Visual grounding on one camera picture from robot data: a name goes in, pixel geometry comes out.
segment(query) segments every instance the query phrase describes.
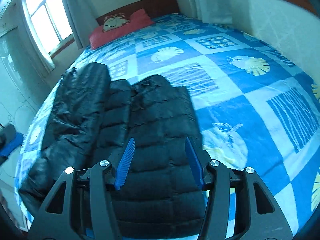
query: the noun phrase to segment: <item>blue ribbed fingertip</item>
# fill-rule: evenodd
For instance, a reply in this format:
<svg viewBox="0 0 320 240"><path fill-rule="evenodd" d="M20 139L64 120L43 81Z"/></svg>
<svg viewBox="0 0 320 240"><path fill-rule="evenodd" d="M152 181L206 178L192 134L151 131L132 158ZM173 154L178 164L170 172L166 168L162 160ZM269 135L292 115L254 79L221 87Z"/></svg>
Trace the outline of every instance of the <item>blue ribbed fingertip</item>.
<svg viewBox="0 0 320 240"><path fill-rule="evenodd" d="M131 138L124 151L124 154L122 155L121 161L117 168L116 182L114 184L116 190L119 190L120 187L123 186L125 183L125 179L127 178L130 164L134 155L134 150L135 150L135 143L134 143L134 139Z"/></svg>
<svg viewBox="0 0 320 240"><path fill-rule="evenodd" d="M195 179L197 186L202 190L204 186L202 166L188 137L185 141L185 151L189 160L189 165L191 168L193 178Z"/></svg>

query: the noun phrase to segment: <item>light blue curtain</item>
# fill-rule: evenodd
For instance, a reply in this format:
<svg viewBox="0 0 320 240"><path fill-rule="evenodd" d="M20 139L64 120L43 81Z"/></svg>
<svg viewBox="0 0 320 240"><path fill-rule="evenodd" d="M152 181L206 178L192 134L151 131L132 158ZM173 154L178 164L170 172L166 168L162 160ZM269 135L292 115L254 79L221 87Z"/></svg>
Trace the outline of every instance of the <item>light blue curtain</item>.
<svg viewBox="0 0 320 240"><path fill-rule="evenodd" d="M189 0L192 17L204 23L232 24L229 0Z"/></svg>
<svg viewBox="0 0 320 240"><path fill-rule="evenodd" d="M20 37L29 53L35 70L42 78L45 78L54 69L55 65L36 34L28 12L27 0L18 0L16 5L17 26Z"/></svg>
<svg viewBox="0 0 320 240"><path fill-rule="evenodd" d="M62 0L78 49L89 45L89 36L98 23L88 0Z"/></svg>

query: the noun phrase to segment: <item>mattress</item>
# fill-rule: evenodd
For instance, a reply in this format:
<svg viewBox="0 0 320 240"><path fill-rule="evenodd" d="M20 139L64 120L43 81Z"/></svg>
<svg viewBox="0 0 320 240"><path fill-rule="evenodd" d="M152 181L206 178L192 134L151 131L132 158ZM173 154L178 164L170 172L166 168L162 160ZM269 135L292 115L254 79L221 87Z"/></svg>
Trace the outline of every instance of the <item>mattress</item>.
<svg viewBox="0 0 320 240"><path fill-rule="evenodd" d="M113 80L135 84L160 74L186 86L203 148L229 168L253 167L295 235L320 202L320 87L274 48L229 26L180 14L155 22L94 51L86 48L72 66L94 61L108 65ZM39 156L58 85L31 124L17 164L15 195L30 222L18 189ZM233 235L234 192L227 237Z"/></svg>

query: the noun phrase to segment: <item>silver screw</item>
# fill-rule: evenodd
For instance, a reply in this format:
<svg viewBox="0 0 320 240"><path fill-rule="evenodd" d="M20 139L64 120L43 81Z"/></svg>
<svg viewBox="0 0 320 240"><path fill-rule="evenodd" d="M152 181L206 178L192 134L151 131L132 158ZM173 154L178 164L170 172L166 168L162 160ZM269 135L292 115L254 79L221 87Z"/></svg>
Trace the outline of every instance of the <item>silver screw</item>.
<svg viewBox="0 0 320 240"><path fill-rule="evenodd" d="M68 168L66 168L66 169L64 170L64 172L65 172L66 174L71 174L71 173L73 173L74 170L75 170L75 169L74 169L73 167L68 167Z"/></svg>
<svg viewBox="0 0 320 240"><path fill-rule="evenodd" d="M107 167L109 165L109 161L101 161L100 166Z"/></svg>
<svg viewBox="0 0 320 240"><path fill-rule="evenodd" d="M250 174L254 173L254 169L251 168L251 167L246 167L246 168L245 168L245 171L246 171L247 173L250 173Z"/></svg>
<svg viewBox="0 0 320 240"><path fill-rule="evenodd" d="M217 167L217 166L219 166L219 164L220 164L220 162L218 162L217 160L210 161L211 166Z"/></svg>

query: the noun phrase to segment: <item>red pillow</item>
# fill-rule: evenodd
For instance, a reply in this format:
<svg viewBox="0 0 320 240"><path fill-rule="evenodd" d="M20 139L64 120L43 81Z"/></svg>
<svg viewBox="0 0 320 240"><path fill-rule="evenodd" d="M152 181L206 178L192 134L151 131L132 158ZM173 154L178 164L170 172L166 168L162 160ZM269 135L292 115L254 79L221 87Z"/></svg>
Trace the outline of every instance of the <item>red pillow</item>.
<svg viewBox="0 0 320 240"><path fill-rule="evenodd" d="M155 22L153 22L146 14L145 10L140 9L130 16L130 23L127 23L119 28L107 32L103 31L103 26L95 28L90 35L91 49L97 49L108 42L114 41L117 38L150 26L154 23Z"/></svg>

